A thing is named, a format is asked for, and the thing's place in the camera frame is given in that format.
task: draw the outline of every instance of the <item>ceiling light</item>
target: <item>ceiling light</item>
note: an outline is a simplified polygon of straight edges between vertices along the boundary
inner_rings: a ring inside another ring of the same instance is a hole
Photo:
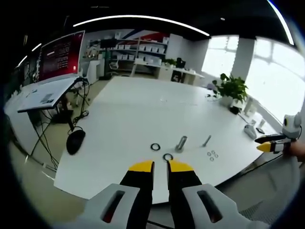
[[[284,20],[284,17],[281,15],[280,11],[274,6],[274,4],[271,1],[269,1],[269,0],[267,0],[267,1],[270,4],[270,6],[272,7],[272,9],[275,11],[275,13],[277,14],[277,16],[278,16],[278,18],[279,18],[279,20],[280,20],[280,22],[281,22],[285,32],[286,32],[286,35],[287,35],[289,43],[291,45],[294,45],[294,40],[292,39],[291,33],[289,31],[287,23]]]
[[[18,66],[17,67],[19,67],[20,66],[20,64],[27,58],[28,56],[25,56],[21,61],[20,61],[20,63],[18,64]]]
[[[55,51],[52,51],[52,52],[48,53],[47,56],[49,56],[49,55],[51,55],[51,54],[53,54],[53,53],[55,53]]]
[[[205,36],[210,36],[210,34],[204,32],[202,30],[199,30],[199,29],[197,29],[197,28],[195,28],[193,26],[187,25],[187,24],[183,24],[183,23],[180,23],[180,22],[177,22],[177,21],[173,21],[173,20],[169,20],[169,19],[165,19],[165,18],[158,18],[158,17],[152,17],[152,16],[143,16],[143,15],[115,15],[115,16],[107,16],[107,17],[95,18],[95,19],[91,19],[91,20],[87,20],[87,21],[83,21],[83,22],[77,23],[77,24],[73,25],[73,27],[79,26],[79,25],[83,25],[83,24],[86,24],[86,23],[89,23],[89,22],[92,22],[92,21],[99,21],[99,20],[113,19],[113,18],[146,18],[146,19],[154,19],[154,20],[166,21],[166,22],[170,22],[170,23],[173,23],[173,24],[184,26],[184,27],[189,28],[191,30],[195,30],[195,31],[197,31],[199,33],[204,34]]]
[[[35,51],[39,46],[41,46],[41,43],[38,44],[35,48],[32,49],[32,52]]]

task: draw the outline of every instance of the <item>potted plant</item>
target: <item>potted plant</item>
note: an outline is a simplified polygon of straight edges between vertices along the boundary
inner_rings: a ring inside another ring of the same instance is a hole
[[[212,83],[215,85],[217,90],[213,90],[214,98],[221,96],[220,104],[230,107],[233,100],[243,101],[247,98],[246,88],[244,80],[240,77],[234,78],[232,75],[230,77],[226,76],[224,73],[220,75],[221,83],[217,85],[217,81],[213,80]]]
[[[174,59],[165,59],[163,61],[167,66],[170,66],[171,68],[173,68],[174,66],[176,66],[177,61],[175,61]]]

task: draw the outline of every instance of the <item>green plant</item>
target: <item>green plant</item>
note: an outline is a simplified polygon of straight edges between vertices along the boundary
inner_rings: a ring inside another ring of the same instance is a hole
[[[174,59],[165,59],[163,62],[168,63],[170,65],[176,65],[177,64],[177,61],[175,61]]]
[[[212,83],[216,86],[217,90],[213,90],[214,98],[218,96],[230,96],[238,101],[245,101],[247,98],[246,88],[244,80],[240,77],[234,78],[232,75],[230,77],[226,76],[224,73],[220,75],[221,83],[217,85],[217,81],[213,80]]]

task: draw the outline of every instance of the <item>person's hand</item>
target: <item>person's hand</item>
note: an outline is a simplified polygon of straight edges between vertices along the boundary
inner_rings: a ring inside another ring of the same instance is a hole
[[[300,141],[292,142],[289,149],[285,150],[284,153],[294,155],[298,161],[305,162],[305,144]]]

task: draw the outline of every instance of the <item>plant pot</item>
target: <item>plant pot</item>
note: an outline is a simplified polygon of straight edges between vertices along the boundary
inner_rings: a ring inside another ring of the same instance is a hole
[[[222,105],[222,106],[225,106],[225,107],[230,107],[233,103],[233,98],[230,97],[230,96],[224,96],[222,97],[220,100],[219,100],[219,103]]]

